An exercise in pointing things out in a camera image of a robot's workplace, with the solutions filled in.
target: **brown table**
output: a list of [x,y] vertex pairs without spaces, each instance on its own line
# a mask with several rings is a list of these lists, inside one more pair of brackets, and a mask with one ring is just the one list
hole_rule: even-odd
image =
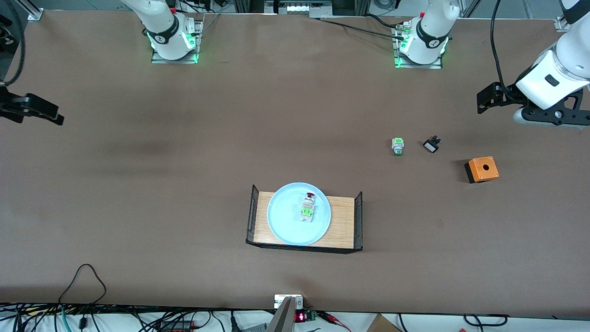
[[[589,316],[590,132],[476,113],[496,80],[489,21],[456,23],[443,70],[394,68],[386,38],[265,15],[223,15],[197,65],[151,65],[141,29],[119,11],[28,24],[12,91],[65,124],[0,121],[0,301],[55,302],[88,262],[108,303],[269,308],[301,292],[323,310]],[[559,37],[551,21],[496,35],[507,82]],[[466,183],[464,161],[486,155],[500,178]],[[252,184],[293,181],[362,190],[364,251],[246,245]],[[64,300],[99,293],[85,271]]]

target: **plate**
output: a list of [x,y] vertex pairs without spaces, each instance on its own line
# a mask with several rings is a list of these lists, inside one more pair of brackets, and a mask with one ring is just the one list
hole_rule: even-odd
[[[315,195],[312,222],[299,219],[307,193]],[[326,195],[317,187],[295,182],[284,185],[274,193],[268,203],[266,216],[270,230],[279,240],[292,246],[307,246],[326,234],[332,219],[332,209]]]

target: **orange box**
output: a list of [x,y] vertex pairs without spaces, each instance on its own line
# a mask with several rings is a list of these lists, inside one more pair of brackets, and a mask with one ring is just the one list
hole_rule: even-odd
[[469,183],[490,181],[500,177],[494,158],[491,156],[473,158],[465,164]]

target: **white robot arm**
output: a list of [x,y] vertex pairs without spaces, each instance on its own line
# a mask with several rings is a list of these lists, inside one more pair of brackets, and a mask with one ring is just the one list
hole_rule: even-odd
[[411,33],[399,51],[415,63],[433,63],[447,44],[448,33],[459,13],[457,0],[428,0],[424,15],[409,22]]
[[177,60],[196,47],[195,19],[173,14],[165,0],[121,0],[139,16],[152,47],[166,60]]
[[[590,111],[580,110],[582,89],[590,84],[590,0],[560,0],[570,29],[542,52],[516,83],[492,83],[477,94],[478,113],[493,106],[524,105],[514,114],[522,124],[584,128]],[[565,101],[574,98],[574,107]]]

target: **wooden board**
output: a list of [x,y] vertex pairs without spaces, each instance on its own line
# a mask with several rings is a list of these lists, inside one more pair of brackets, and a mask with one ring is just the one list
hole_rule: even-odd
[[[270,230],[266,211],[268,203],[274,193],[261,191],[258,195],[258,209],[256,214],[256,225],[254,227],[254,241],[258,243],[269,243],[272,245],[284,245]],[[308,245],[309,247],[324,248],[354,248],[355,239],[355,199],[351,197],[327,196],[332,209],[332,219],[326,234],[317,242]]]

